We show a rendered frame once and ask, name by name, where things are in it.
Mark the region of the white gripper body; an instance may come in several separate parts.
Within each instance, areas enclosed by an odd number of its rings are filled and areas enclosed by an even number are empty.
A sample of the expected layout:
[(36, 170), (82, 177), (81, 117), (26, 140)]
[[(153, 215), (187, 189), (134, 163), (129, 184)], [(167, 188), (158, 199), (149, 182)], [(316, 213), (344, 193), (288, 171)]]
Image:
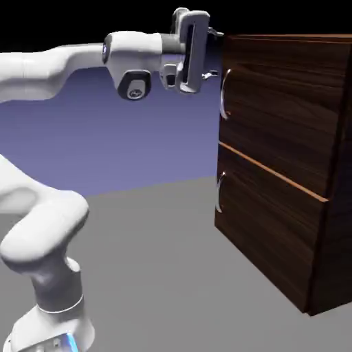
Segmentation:
[(196, 94), (201, 88), (210, 15), (201, 10), (178, 10), (176, 35), (184, 46), (177, 65), (176, 88), (185, 94)]

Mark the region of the small dark wood door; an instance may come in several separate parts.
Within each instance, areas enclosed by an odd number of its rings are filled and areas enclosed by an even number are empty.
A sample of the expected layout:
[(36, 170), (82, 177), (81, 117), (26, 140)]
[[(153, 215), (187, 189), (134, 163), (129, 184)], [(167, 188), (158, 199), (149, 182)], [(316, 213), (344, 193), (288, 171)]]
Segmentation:
[(325, 202), (260, 166), (218, 148), (222, 213), (216, 227), (301, 311), (308, 310)]

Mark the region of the large dark wood door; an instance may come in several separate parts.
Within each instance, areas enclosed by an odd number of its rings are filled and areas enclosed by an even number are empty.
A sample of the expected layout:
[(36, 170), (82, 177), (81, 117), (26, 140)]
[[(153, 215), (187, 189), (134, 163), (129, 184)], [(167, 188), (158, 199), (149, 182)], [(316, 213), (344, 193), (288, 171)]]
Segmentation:
[(227, 36), (220, 140), (327, 197), (351, 52), (351, 35)]

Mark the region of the dark wood cabinet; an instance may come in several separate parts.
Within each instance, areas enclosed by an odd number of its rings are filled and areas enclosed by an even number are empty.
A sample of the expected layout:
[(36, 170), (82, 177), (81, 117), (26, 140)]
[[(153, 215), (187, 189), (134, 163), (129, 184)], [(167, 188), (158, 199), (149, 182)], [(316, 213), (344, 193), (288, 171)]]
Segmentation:
[(352, 34), (223, 42), (214, 224), (300, 311), (352, 303)]

